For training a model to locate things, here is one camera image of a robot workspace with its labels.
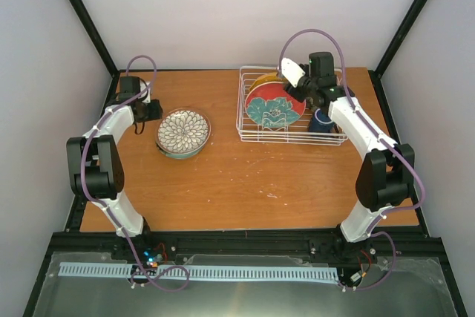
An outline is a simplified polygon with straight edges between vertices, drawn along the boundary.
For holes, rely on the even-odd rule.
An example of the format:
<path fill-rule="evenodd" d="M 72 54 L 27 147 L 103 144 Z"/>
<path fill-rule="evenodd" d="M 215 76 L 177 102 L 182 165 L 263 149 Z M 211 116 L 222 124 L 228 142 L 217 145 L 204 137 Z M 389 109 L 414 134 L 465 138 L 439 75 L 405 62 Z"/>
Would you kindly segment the yellow polka dot plate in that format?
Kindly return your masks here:
<path fill-rule="evenodd" d="M 271 72 L 271 73 L 265 73 L 261 76 L 259 76 L 249 87 L 249 93 L 253 92 L 258 86 L 264 85 L 266 83 L 281 83 L 285 84 L 287 81 L 284 78 L 281 78 L 278 76 L 277 72 Z"/>

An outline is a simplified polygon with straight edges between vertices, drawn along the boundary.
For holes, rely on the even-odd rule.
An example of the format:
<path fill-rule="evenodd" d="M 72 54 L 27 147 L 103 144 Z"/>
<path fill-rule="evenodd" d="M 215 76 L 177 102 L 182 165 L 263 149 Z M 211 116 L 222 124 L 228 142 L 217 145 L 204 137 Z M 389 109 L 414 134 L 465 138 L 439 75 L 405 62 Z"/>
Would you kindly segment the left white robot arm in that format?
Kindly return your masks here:
<path fill-rule="evenodd" d="M 119 92 L 92 129 L 66 143 L 71 190 L 98 207 L 119 237 L 129 237 L 129 252 L 141 260 L 153 254 L 154 240 L 147 236 L 150 229 L 146 219 L 125 193 L 117 143 L 128 128 L 162 115 L 160 101 L 151 98 L 151 83 L 138 76 L 124 76 L 119 79 Z"/>

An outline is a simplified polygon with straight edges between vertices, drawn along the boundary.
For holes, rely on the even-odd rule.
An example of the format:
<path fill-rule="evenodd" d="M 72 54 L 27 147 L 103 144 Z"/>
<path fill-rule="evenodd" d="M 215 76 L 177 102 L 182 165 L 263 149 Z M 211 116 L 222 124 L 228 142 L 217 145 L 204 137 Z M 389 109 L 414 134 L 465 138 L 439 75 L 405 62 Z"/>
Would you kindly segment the striped large bowl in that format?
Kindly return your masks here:
<path fill-rule="evenodd" d="M 159 151 L 167 157 L 176 160 L 185 160 L 198 154 L 204 147 L 205 143 L 192 145 L 191 143 L 179 142 L 174 145 L 164 145 L 157 143 Z"/>

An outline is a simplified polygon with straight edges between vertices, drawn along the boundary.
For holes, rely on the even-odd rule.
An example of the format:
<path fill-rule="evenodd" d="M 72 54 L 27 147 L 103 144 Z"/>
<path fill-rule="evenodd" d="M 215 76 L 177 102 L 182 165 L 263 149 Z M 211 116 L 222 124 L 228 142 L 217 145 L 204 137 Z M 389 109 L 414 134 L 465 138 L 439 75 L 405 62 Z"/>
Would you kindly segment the wooden ribbed plate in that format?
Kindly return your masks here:
<path fill-rule="evenodd" d="M 206 143 L 211 126 L 205 114 L 192 108 L 178 108 L 166 114 L 157 127 L 156 144 L 174 145 L 184 142 L 192 145 Z"/>

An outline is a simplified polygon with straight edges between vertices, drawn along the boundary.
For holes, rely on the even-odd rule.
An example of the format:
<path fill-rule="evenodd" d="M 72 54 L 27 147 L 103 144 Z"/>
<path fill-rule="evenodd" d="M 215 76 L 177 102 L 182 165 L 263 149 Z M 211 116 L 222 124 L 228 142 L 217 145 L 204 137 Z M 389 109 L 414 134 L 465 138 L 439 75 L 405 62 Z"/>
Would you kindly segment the dark blue mug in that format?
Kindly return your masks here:
<path fill-rule="evenodd" d="M 308 132 L 329 134 L 333 131 L 335 123 L 319 108 L 315 110 L 308 125 Z"/>

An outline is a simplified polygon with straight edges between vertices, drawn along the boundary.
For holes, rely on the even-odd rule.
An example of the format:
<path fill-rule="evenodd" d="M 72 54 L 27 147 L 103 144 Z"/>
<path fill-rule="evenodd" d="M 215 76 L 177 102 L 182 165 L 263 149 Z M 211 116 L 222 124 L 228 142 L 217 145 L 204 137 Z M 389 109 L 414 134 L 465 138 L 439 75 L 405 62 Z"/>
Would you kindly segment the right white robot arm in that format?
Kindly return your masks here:
<path fill-rule="evenodd" d="M 349 243 L 368 239 L 376 224 L 412 194 L 412 147 L 397 143 L 374 123 L 354 93 L 337 78 L 331 53 L 311 53 L 306 67 L 284 57 L 279 72 L 288 82 L 286 92 L 298 101 L 311 99 L 359 153 L 358 201 L 340 230 Z"/>

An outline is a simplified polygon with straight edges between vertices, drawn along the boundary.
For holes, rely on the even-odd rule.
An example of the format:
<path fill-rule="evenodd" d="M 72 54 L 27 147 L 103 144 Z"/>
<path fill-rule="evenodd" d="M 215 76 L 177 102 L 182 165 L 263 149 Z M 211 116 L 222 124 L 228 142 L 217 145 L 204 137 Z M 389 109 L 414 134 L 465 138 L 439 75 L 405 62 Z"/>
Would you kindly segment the red floral plate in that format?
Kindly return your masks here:
<path fill-rule="evenodd" d="M 244 104 L 247 117 L 261 128 L 285 128 L 305 112 L 306 101 L 297 101 L 282 82 L 267 82 L 253 88 Z"/>

